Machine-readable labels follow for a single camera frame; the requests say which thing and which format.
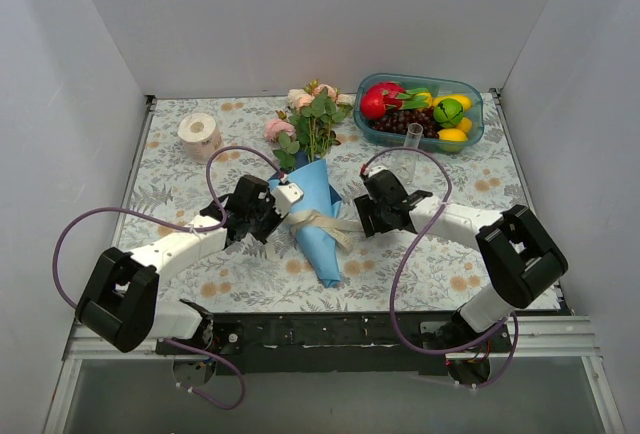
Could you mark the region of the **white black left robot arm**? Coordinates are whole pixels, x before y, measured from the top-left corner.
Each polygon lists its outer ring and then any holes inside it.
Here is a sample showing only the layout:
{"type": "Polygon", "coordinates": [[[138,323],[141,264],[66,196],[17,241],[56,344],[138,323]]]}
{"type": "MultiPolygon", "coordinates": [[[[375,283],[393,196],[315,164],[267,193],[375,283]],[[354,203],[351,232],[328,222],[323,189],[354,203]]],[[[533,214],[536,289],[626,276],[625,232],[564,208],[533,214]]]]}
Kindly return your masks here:
{"type": "Polygon", "coordinates": [[[161,301],[161,286],[246,236],[266,242],[301,196],[288,181],[270,185],[244,175],[221,204],[211,202],[182,230],[128,252],[107,249],[77,303],[76,319],[121,352],[149,337],[174,339],[193,354],[205,352],[214,341],[213,314],[194,301],[161,301]]]}

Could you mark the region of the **cream fabric ribbon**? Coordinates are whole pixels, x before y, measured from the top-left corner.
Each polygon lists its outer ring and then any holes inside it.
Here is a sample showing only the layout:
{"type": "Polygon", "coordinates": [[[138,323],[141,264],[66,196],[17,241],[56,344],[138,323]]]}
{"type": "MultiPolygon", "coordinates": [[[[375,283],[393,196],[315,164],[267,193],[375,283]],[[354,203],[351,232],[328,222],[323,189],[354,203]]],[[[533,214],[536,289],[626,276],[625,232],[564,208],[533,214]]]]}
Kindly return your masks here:
{"type": "Polygon", "coordinates": [[[317,210],[289,213],[284,218],[284,224],[291,228],[293,235],[305,227],[319,228],[332,237],[336,244],[345,252],[351,252],[353,250],[353,242],[349,237],[349,233],[363,232],[362,225],[359,221],[329,217],[317,210]]]}

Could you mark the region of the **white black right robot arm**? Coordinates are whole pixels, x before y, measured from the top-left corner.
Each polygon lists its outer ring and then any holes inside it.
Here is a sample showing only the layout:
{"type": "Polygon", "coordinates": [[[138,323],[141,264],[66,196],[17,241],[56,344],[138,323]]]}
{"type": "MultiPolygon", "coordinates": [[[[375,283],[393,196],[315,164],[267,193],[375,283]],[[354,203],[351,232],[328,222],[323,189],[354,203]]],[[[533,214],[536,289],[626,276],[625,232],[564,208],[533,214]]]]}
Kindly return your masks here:
{"type": "Polygon", "coordinates": [[[567,271],[568,261],[530,208],[481,210],[449,203],[433,193],[408,193],[389,169],[362,169],[367,193],[355,200],[367,237],[405,231],[433,235],[480,253],[489,283],[429,338],[432,349],[475,351],[489,330],[529,307],[567,271]]]}

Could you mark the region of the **blue wrapping paper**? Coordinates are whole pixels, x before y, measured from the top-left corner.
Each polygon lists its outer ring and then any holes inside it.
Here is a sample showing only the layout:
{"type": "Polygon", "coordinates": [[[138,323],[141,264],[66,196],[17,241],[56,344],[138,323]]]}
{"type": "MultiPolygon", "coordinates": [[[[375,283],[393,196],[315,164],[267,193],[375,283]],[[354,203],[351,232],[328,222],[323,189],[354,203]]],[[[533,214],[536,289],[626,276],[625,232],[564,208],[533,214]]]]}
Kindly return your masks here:
{"type": "Polygon", "coordinates": [[[303,198],[293,205],[285,224],[320,283],[335,287],[341,281],[341,272],[336,240],[327,230],[333,229],[330,223],[338,217],[342,200],[330,185],[327,162],[320,159],[301,165],[288,175],[288,180],[302,190],[303,198]]]}

